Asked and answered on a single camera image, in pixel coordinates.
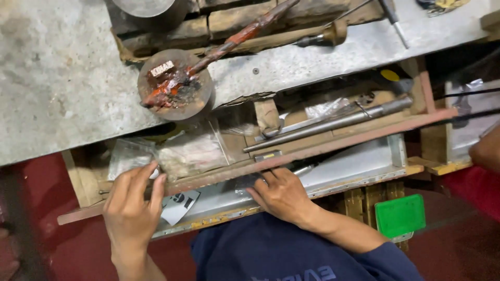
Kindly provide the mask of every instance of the workbench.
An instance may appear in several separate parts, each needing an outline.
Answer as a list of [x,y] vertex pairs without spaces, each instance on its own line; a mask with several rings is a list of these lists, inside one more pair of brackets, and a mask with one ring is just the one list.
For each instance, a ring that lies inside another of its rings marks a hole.
[[[208,70],[215,107],[387,65],[482,39],[491,10],[473,0],[428,18],[395,0],[406,50],[388,20],[350,26],[334,51],[283,46],[223,59]],[[150,128],[164,121],[139,106],[138,70],[125,66],[101,0],[3,1],[0,6],[0,166]]]

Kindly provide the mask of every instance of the red floor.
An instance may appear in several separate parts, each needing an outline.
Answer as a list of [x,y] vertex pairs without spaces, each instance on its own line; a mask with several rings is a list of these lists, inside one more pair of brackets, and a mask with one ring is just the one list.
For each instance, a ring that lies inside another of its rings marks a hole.
[[[102,217],[63,226],[57,216],[77,207],[60,154],[19,164],[25,178],[22,197],[38,238],[50,280],[117,280]],[[427,228],[409,242],[408,256],[430,281],[500,280],[500,224],[467,204],[444,195],[424,195]],[[169,281],[195,279],[189,254],[194,233],[153,241],[149,253]]]

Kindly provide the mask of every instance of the green plastic lid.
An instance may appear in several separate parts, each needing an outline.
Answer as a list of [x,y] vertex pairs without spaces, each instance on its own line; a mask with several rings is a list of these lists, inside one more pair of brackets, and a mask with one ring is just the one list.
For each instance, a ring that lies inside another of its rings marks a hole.
[[378,231],[389,239],[426,227],[424,199],[420,194],[377,203],[375,216]]

